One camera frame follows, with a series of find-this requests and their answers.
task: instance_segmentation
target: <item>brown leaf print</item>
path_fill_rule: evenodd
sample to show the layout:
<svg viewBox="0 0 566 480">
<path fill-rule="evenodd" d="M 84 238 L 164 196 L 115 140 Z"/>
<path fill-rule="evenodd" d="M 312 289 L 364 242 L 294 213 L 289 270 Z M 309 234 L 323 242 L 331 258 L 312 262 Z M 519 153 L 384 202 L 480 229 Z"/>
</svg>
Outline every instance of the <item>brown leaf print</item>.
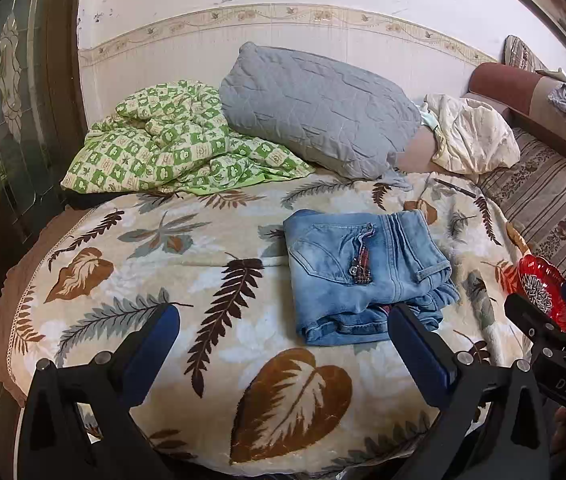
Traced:
<svg viewBox="0 0 566 480">
<path fill-rule="evenodd" d="M 259 272 L 263 262 L 258 258 L 245 260 L 234 259 L 229 262 L 223 271 L 223 285 L 215 296 L 220 296 L 212 302 L 212 307 L 205 311 L 208 316 L 201 322 L 196 342 L 188 350 L 191 356 L 188 359 L 188 368 L 185 375 L 192 372 L 192 388 L 199 397 L 203 397 L 205 383 L 203 370 L 207 370 L 205 363 L 209 362 L 212 346 L 218 344 L 218 339 L 225 336 L 225 327 L 232 327 L 230 316 L 241 318 L 241 307 L 247 308 L 244 296 L 256 298 L 250 287 L 258 288 L 256 278 L 262 278 Z"/>
<path fill-rule="evenodd" d="M 58 281 L 49 291 L 45 303 L 87 296 L 92 288 L 107 280 L 114 271 L 114 264 L 102 260 L 101 256 L 96 247 L 87 247 L 76 254 L 72 263 L 58 273 Z"/>
<path fill-rule="evenodd" d="M 304 449 L 330 433 L 348 409 L 352 381 L 338 366 L 316 367 L 312 352 L 270 359 L 238 405 L 230 459 L 249 462 Z"/>
<path fill-rule="evenodd" d="M 385 211 L 385 207 L 383 207 L 383 197 L 390 189 L 392 189 L 390 184 L 384 182 L 377 182 L 372 187 L 372 202 L 383 209 L 383 211 Z"/>
<path fill-rule="evenodd" d="M 23 303 L 20 306 L 18 319 L 16 321 L 16 330 L 14 333 L 14 340 L 12 342 L 12 349 L 17 350 L 19 353 L 25 355 L 29 351 L 28 343 L 38 343 L 45 338 L 44 335 L 34 330 L 32 321 L 29 319 L 30 309 L 32 306 L 28 304 L 34 299 L 34 286 L 29 287 L 23 298 Z"/>
<path fill-rule="evenodd" d="M 476 200 L 474 200 L 474 204 L 477 206 L 477 208 L 479 208 L 479 211 L 481 211 L 481 216 L 483 217 L 487 237 L 490 238 L 490 240 L 492 240 L 495 244 L 500 246 L 501 243 L 496 239 L 494 230 L 492 229 L 492 217 L 490 216 L 490 208 L 487 205 L 486 197 L 477 196 Z"/>
<path fill-rule="evenodd" d="M 212 206 L 212 209 L 223 209 L 224 207 L 237 208 L 239 205 L 245 206 L 246 202 L 254 202 L 265 198 L 264 196 L 253 196 L 237 189 L 229 189 L 227 191 L 220 191 L 214 195 L 199 196 L 199 202 L 203 202 L 205 207 Z"/>
<path fill-rule="evenodd" d="M 409 211 L 412 209 L 418 209 L 423 213 L 423 218 L 425 218 L 425 222 L 428 225 L 434 224 L 439 217 L 437 210 L 435 207 L 432 207 L 430 204 L 425 202 L 425 200 L 419 200 L 415 202 L 413 200 L 407 200 L 403 202 L 403 210 Z"/>
<path fill-rule="evenodd" d="M 117 210 L 114 211 L 114 213 L 106 215 L 100 224 L 98 224 L 94 229 L 90 229 L 85 234 L 77 237 L 69 247 L 67 247 L 66 249 L 59 249 L 58 251 L 54 251 L 47 261 L 47 268 L 50 270 L 50 272 L 52 271 L 52 263 L 54 263 L 54 260 L 58 258 L 59 254 L 66 251 L 74 251 L 82 243 L 89 242 L 90 240 L 92 240 L 92 238 L 96 238 L 97 236 L 102 235 L 106 230 L 109 230 L 109 228 L 116 225 L 121 220 L 121 218 L 123 218 L 123 213 L 124 211 Z"/>
<path fill-rule="evenodd" d="M 167 240 L 167 245 L 178 253 L 183 248 L 183 240 L 178 236 L 170 236 Z"/>
<path fill-rule="evenodd" d="M 175 460 L 192 460 L 196 458 L 192 453 L 183 451 L 182 448 L 188 444 L 176 438 L 176 435 L 179 433 L 179 430 L 160 430 L 151 434 L 148 439 L 152 447 L 154 447 L 154 450 Z"/>
<path fill-rule="evenodd" d="M 510 239 L 510 241 L 519 248 L 519 251 L 521 251 L 521 254 L 523 256 L 525 256 L 530 252 L 530 248 L 528 247 L 528 244 L 525 242 L 525 240 L 519 234 L 519 232 L 514 228 L 512 222 L 507 222 L 505 224 L 505 230 L 507 231 L 508 238 Z"/>
</svg>

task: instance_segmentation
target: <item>red glass bowl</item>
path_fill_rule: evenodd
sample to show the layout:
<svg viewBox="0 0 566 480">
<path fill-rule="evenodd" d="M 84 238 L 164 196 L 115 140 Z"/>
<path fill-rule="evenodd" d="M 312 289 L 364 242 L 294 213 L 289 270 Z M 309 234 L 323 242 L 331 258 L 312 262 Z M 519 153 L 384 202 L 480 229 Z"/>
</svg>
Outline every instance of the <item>red glass bowl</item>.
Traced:
<svg viewBox="0 0 566 480">
<path fill-rule="evenodd" d="M 530 303 L 566 332 L 566 302 L 561 285 L 566 279 L 541 256 L 526 254 L 519 260 L 519 281 Z"/>
</svg>

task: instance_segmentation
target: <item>leaf pattern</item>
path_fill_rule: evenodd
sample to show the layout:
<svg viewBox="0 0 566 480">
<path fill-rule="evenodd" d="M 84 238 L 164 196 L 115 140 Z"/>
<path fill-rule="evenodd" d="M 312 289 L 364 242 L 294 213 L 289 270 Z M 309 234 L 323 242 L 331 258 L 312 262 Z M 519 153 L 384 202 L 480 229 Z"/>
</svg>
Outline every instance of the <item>leaf pattern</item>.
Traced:
<svg viewBox="0 0 566 480">
<path fill-rule="evenodd" d="M 383 197 L 390 189 L 392 189 L 390 184 L 384 182 L 377 182 L 372 186 L 372 202 L 383 209 L 383 211 L 385 211 L 385 207 L 383 207 Z"/>
<path fill-rule="evenodd" d="M 106 303 L 95 307 L 83 319 L 79 319 L 71 327 L 63 330 L 56 352 L 56 365 L 63 366 L 67 352 L 77 344 L 88 339 L 100 337 L 103 332 L 107 338 L 116 335 L 123 336 L 130 330 L 136 330 L 152 315 L 156 307 L 169 303 L 178 306 L 192 306 L 190 304 L 170 301 L 170 295 L 164 288 L 159 291 L 158 297 L 148 294 L 146 298 L 140 294 L 134 302 L 124 298 L 114 298 L 112 305 Z"/>
<path fill-rule="evenodd" d="M 491 355 L 490 355 L 490 352 L 487 351 L 487 349 L 486 349 L 486 347 L 487 347 L 486 341 L 481 340 L 481 341 L 477 341 L 475 343 L 474 341 L 472 341 L 470 339 L 469 336 L 465 335 L 463 332 L 459 332 L 458 330 L 455 330 L 454 332 L 456 332 L 458 335 L 463 336 L 468 341 L 470 341 L 470 344 L 472 346 L 468 350 L 468 353 L 474 358 L 475 361 L 477 361 L 480 364 L 486 364 L 486 365 L 490 364 Z M 480 418 L 481 418 L 480 408 L 484 408 L 484 407 L 486 407 L 486 403 L 481 401 L 479 403 L 478 407 L 476 408 L 476 410 L 474 410 L 474 416 L 472 418 L 473 422 L 478 422 L 480 420 Z"/>
<path fill-rule="evenodd" d="M 58 255 L 67 251 L 74 251 L 78 246 L 85 242 L 89 242 L 92 238 L 96 238 L 98 235 L 102 235 L 105 231 L 109 230 L 112 226 L 115 226 L 122 218 L 124 211 L 114 211 L 105 216 L 105 218 L 98 224 L 94 229 L 90 229 L 85 234 L 77 237 L 69 247 L 66 249 L 59 249 L 54 251 L 47 261 L 47 268 L 52 272 L 52 263 L 58 258 Z"/>
<path fill-rule="evenodd" d="M 363 443 L 365 450 L 354 449 L 348 451 L 347 457 L 333 458 L 335 466 L 323 468 L 323 471 L 340 471 L 351 465 L 362 464 L 370 460 L 391 458 L 393 455 L 404 452 L 410 447 L 415 447 L 430 429 L 430 418 L 425 412 L 419 414 L 419 420 L 415 424 L 410 420 L 405 422 L 405 427 L 394 425 L 392 436 L 380 434 L 377 439 L 365 437 Z"/>
<path fill-rule="evenodd" d="M 326 182 L 324 180 L 315 180 L 308 184 L 303 184 L 296 189 L 290 191 L 281 200 L 281 207 L 285 209 L 293 209 L 292 204 L 296 202 L 299 198 L 304 196 L 312 196 L 320 193 L 334 193 L 335 191 L 341 191 L 344 189 L 353 189 L 356 182 L 354 180 L 348 180 L 347 182 L 342 182 L 337 180 L 336 182 Z"/>
<path fill-rule="evenodd" d="M 477 208 L 479 208 L 479 211 L 481 212 L 481 215 L 483 217 L 487 237 L 490 238 L 490 240 L 492 240 L 495 244 L 500 246 L 501 243 L 496 239 L 494 230 L 492 229 L 492 217 L 490 216 L 490 208 L 487 205 L 486 197 L 484 197 L 483 195 L 477 196 L 476 200 L 474 200 L 474 203 L 476 204 Z"/>
<path fill-rule="evenodd" d="M 83 413 L 82 410 L 80 412 L 83 419 L 83 426 L 85 427 L 85 431 L 91 434 L 93 437 L 98 438 L 99 440 L 103 440 L 103 434 L 98 427 L 98 422 L 96 422 L 96 417 L 92 413 Z"/>
<path fill-rule="evenodd" d="M 494 323 L 494 308 L 490 296 L 487 294 L 486 283 L 481 272 L 473 270 L 468 273 L 468 277 L 463 282 L 463 287 L 470 299 L 480 329 L 485 330 Z"/>
<path fill-rule="evenodd" d="M 208 316 L 202 320 L 196 342 L 188 350 L 191 356 L 185 375 L 192 372 L 192 388 L 201 398 L 205 389 L 203 370 L 207 370 L 205 363 L 209 363 L 212 346 L 216 346 L 218 339 L 225 336 L 225 326 L 232 327 L 230 316 L 241 318 L 241 307 L 248 307 L 245 296 L 256 298 L 250 287 L 258 288 L 256 278 L 263 277 L 259 272 L 263 269 L 263 262 L 257 258 L 235 258 L 225 267 L 223 285 L 214 294 L 218 298 L 212 302 L 212 307 L 205 311 Z"/>
<path fill-rule="evenodd" d="M 38 343 L 45 338 L 44 335 L 34 330 L 32 320 L 29 318 L 30 309 L 32 306 L 28 304 L 34 299 L 34 286 L 30 286 L 25 293 L 23 303 L 18 311 L 18 318 L 16 320 L 16 330 L 14 332 L 14 339 L 12 341 L 12 349 L 17 350 L 19 353 L 25 355 L 29 351 L 28 343 Z"/>
<path fill-rule="evenodd" d="M 188 444 L 176 438 L 179 433 L 179 430 L 160 430 L 151 434 L 148 439 L 155 451 L 167 455 L 174 460 L 192 460 L 196 458 L 196 455 L 181 449 Z"/>
<path fill-rule="evenodd" d="M 181 216 L 175 220 L 163 224 L 165 216 L 169 213 L 166 211 L 159 226 L 156 229 L 134 229 L 123 233 L 118 239 L 122 242 L 140 242 L 142 240 L 149 241 L 138 246 L 136 250 L 128 256 L 128 258 L 142 258 L 153 253 L 157 249 L 162 249 L 165 253 L 183 254 L 192 247 L 192 237 L 186 235 L 198 227 L 209 224 L 210 222 L 198 222 L 195 224 L 186 224 L 196 216 L 196 213 Z"/>
<path fill-rule="evenodd" d="M 463 216 L 460 211 L 452 211 L 450 215 L 450 222 L 448 222 L 448 235 L 454 240 L 457 240 L 458 237 L 463 234 L 463 229 L 468 227 L 469 220 L 476 218 L 474 216 Z"/>
<path fill-rule="evenodd" d="M 199 196 L 199 201 L 205 204 L 205 207 L 212 206 L 212 209 L 223 209 L 223 207 L 237 208 L 239 205 L 246 206 L 246 202 L 254 202 L 261 200 L 264 196 L 253 196 L 237 189 L 229 189 L 220 191 L 212 195 Z"/>
<path fill-rule="evenodd" d="M 72 263 L 58 273 L 56 285 L 49 291 L 45 303 L 54 300 L 73 300 L 88 296 L 92 289 L 107 280 L 114 264 L 103 260 L 96 247 L 87 247 L 74 256 Z"/>
<path fill-rule="evenodd" d="M 172 198 L 181 198 L 178 193 L 161 193 L 159 191 L 148 191 L 146 193 L 139 193 L 138 204 L 134 207 L 138 207 L 138 214 L 149 213 L 159 208 L 163 204 L 167 204 Z"/>
<path fill-rule="evenodd" d="M 521 254 L 523 256 L 525 256 L 530 252 L 530 248 L 528 247 L 528 244 L 525 242 L 525 240 L 519 234 L 519 232 L 514 228 L 514 225 L 512 225 L 511 222 L 507 222 L 505 224 L 505 230 L 508 234 L 508 238 L 510 239 L 510 241 L 519 248 L 519 251 L 521 251 Z"/>
<path fill-rule="evenodd" d="M 425 200 L 418 200 L 416 202 L 414 200 L 406 200 L 403 202 L 404 211 L 410 211 L 413 209 L 418 209 L 423 213 L 423 218 L 425 218 L 425 222 L 428 225 L 434 224 L 439 216 L 436 208 L 425 202 Z"/>
<path fill-rule="evenodd" d="M 304 348 L 270 359 L 237 408 L 230 458 L 249 462 L 311 446 L 330 433 L 348 409 L 352 382 L 338 366 L 316 366 Z"/>
<path fill-rule="evenodd" d="M 281 224 L 259 225 L 258 232 L 261 240 L 271 241 L 271 244 L 261 253 L 262 258 L 287 255 L 285 231 Z"/>
<path fill-rule="evenodd" d="M 501 285 L 501 288 L 505 294 L 513 294 L 521 290 L 521 285 L 519 283 L 519 269 L 516 266 L 509 264 L 505 260 L 501 260 L 496 265 L 490 262 L 482 262 L 489 266 L 494 267 L 494 279 Z"/>
</svg>

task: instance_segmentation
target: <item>folded jeans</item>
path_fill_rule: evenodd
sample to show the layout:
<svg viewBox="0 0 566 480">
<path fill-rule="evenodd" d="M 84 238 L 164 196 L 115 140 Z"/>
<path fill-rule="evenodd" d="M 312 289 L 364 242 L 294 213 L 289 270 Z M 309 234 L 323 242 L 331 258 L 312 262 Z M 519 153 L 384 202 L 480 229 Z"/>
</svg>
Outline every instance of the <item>folded jeans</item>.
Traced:
<svg viewBox="0 0 566 480">
<path fill-rule="evenodd" d="M 419 210 L 391 215 L 304 209 L 283 222 L 297 318 L 310 345 L 388 340 L 387 312 L 406 303 L 428 330 L 459 299 L 450 262 Z"/>
</svg>

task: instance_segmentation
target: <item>quilted pillow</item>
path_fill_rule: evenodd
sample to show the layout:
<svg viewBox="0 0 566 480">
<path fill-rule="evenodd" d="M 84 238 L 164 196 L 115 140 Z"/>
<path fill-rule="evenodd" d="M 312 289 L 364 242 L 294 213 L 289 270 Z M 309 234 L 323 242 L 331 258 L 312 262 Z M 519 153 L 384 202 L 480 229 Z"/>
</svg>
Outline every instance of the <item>quilted pillow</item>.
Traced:
<svg viewBox="0 0 566 480">
<path fill-rule="evenodd" d="M 396 166 L 421 123 L 403 90 L 381 76 L 254 43 L 240 48 L 219 93 L 237 132 L 279 142 L 352 179 L 375 180 Z"/>
</svg>

